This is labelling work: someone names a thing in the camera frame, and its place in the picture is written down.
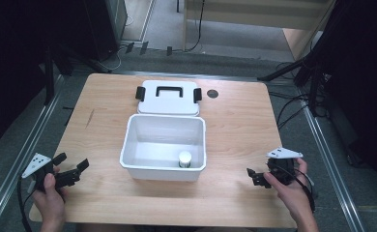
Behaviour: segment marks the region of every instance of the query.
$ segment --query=gray floor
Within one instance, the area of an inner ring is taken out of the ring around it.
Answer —
[[[175,12],[175,1],[156,1],[145,39],[149,41],[149,47],[151,46],[156,49],[165,49],[162,47],[168,45],[178,47],[181,42],[181,37],[178,38],[180,33],[166,34],[163,32],[163,37],[159,35],[156,37],[155,35],[155,32],[159,32],[159,28],[154,28],[159,26],[155,23],[155,18],[161,18],[161,14],[156,15],[156,13],[159,12],[157,7],[161,6],[161,4],[164,5],[163,8],[169,8],[170,14],[179,15]],[[220,33],[221,37],[224,38],[224,32]],[[236,52],[231,52],[231,55],[235,54],[236,57],[244,56],[243,58],[224,56],[224,53],[215,53],[216,56],[211,55],[213,54],[213,47],[210,46],[209,49],[208,44],[213,44],[213,41],[202,42],[203,48],[200,52],[175,52],[172,56],[166,56],[164,50],[148,50],[145,55],[139,55],[138,48],[129,54],[125,54],[124,50],[122,50],[119,53],[122,60],[121,66],[113,72],[133,72],[136,74],[160,73],[161,75],[185,73],[191,77],[198,77],[198,74],[205,74],[209,78],[256,81],[255,77],[272,73],[278,68],[281,62],[290,61],[290,59],[288,59],[291,57],[290,52],[285,49],[284,40],[282,39],[283,35],[276,30],[274,30],[273,35],[275,35],[276,39],[272,41],[275,41],[277,44],[268,43],[268,38],[272,36],[272,34],[269,33],[261,36],[262,38],[266,38],[267,41],[265,43],[267,45],[264,46],[264,43],[261,42],[259,46],[260,49],[264,51],[261,51],[261,54],[256,53],[257,56],[255,57],[248,57],[249,54],[247,52],[243,53],[244,50],[241,49],[241,46]],[[229,44],[227,49],[236,49],[235,46],[231,47],[232,40],[236,40],[235,38],[233,39],[234,34],[230,34],[230,36],[227,37],[229,40],[227,42],[221,42],[220,44]],[[104,63],[107,66],[115,67],[118,62],[118,58],[113,56]],[[76,62],[74,62],[74,64],[75,71],[72,76],[65,77],[59,101],[34,149],[34,151],[40,152],[46,156],[53,156],[59,144],[60,137],[65,130],[65,123],[70,117],[71,111],[64,109],[64,107],[75,106],[84,81],[88,74],[92,73],[88,67],[77,64]],[[293,86],[292,80],[289,79],[291,75],[287,74],[286,76],[288,76],[288,78],[281,77],[272,81],[272,83],[268,83],[269,90],[293,96],[298,95],[298,89]],[[43,100],[44,91],[40,92],[40,94],[31,101],[26,110],[15,120],[14,124],[0,141],[0,186],[9,169],[14,164],[15,157],[19,154],[39,114],[43,110]],[[277,115],[287,100],[279,99],[274,96],[271,96],[271,100],[275,115]],[[287,118],[300,108],[301,104],[299,102],[292,103],[287,107],[282,118]],[[332,122],[326,118],[317,118],[316,120],[318,124],[321,125],[321,132],[327,140],[327,144],[333,155],[333,160],[337,166],[337,171],[341,175],[343,183],[346,185],[355,203],[356,209],[358,209],[364,231],[377,232],[377,173],[370,168],[354,168],[350,166],[346,161],[343,146],[334,130]],[[317,211],[315,217],[317,218],[321,231],[350,231],[351,229],[342,210],[340,199],[335,193],[336,188],[331,181],[330,173],[325,165],[324,156],[317,146],[316,137],[313,135],[306,116],[303,113],[299,114],[282,128],[279,133],[283,146],[302,152],[309,163],[309,175],[314,180],[315,186],[319,191],[319,198],[316,200]],[[33,222],[31,225],[34,231],[39,229],[38,223]],[[158,229],[157,231],[185,231],[184,228],[180,227],[156,228]],[[141,231],[155,231],[154,227],[148,226],[140,226],[139,229]],[[15,192],[12,194],[11,199],[0,217],[0,231],[24,231],[20,224]],[[69,223],[65,231],[73,231],[73,225]],[[259,229],[258,231],[293,230]]]

